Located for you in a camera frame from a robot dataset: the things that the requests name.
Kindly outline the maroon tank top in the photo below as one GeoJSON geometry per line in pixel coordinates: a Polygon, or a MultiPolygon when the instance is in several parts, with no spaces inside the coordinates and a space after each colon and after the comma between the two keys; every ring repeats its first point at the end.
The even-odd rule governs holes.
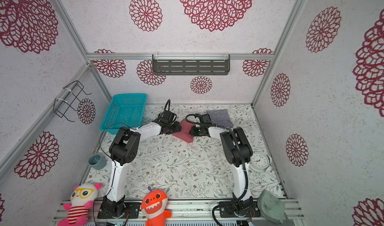
{"type": "Polygon", "coordinates": [[[186,143],[192,143],[194,140],[194,136],[190,134],[190,131],[194,124],[191,124],[187,122],[185,119],[183,119],[180,123],[181,131],[173,133],[173,136],[176,138],[179,138],[186,143]]]}

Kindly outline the blue white striped tank top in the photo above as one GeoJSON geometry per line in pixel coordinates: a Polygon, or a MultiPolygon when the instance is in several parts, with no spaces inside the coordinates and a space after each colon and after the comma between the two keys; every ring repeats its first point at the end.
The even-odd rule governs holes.
{"type": "Polygon", "coordinates": [[[228,128],[233,128],[234,126],[227,109],[209,110],[207,111],[207,114],[209,115],[212,124],[228,128]]]}

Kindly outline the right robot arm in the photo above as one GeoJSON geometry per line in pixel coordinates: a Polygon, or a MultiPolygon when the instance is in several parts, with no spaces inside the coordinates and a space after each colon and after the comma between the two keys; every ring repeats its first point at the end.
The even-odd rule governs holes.
{"type": "Polygon", "coordinates": [[[219,139],[223,146],[226,160],[233,167],[234,192],[233,200],[223,206],[232,206],[236,209],[246,208],[252,204],[252,196],[249,192],[249,163],[253,155],[252,147],[240,127],[231,128],[219,124],[214,124],[204,120],[208,115],[188,114],[185,120],[195,126],[191,134],[197,133],[198,136],[209,136],[219,139]]]}

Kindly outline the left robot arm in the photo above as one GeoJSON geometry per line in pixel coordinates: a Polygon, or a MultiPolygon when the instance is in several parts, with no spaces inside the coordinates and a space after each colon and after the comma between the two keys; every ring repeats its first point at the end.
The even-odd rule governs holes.
{"type": "Polygon", "coordinates": [[[166,110],[155,120],[139,128],[124,125],[118,130],[109,148],[112,174],[108,193],[103,198],[102,210],[116,215],[124,211],[128,166],[136,158],[140,142],[149,137],[180,132],[181,126],[176,119],[175,113],[166,110]]]}

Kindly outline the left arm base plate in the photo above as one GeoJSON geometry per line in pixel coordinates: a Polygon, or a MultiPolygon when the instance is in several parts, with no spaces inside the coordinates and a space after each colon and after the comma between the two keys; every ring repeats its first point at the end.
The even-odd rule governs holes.
{"type": "Polygon", "coordinates": [[[140,203],[136,202],[109,202],[102,203],[98,219],[137,219],[140,212],[140,203]]]}

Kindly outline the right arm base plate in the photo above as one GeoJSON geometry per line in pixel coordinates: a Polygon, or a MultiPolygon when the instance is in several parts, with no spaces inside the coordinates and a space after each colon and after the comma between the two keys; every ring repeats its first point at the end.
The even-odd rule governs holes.
{"type": "Polygon", "coordinates": [[[235,204],[224,206],[226,202],[219,202],[221,218],[259,218],[261,211],[257,206],[257,201],[249,198],[235,204]]]}

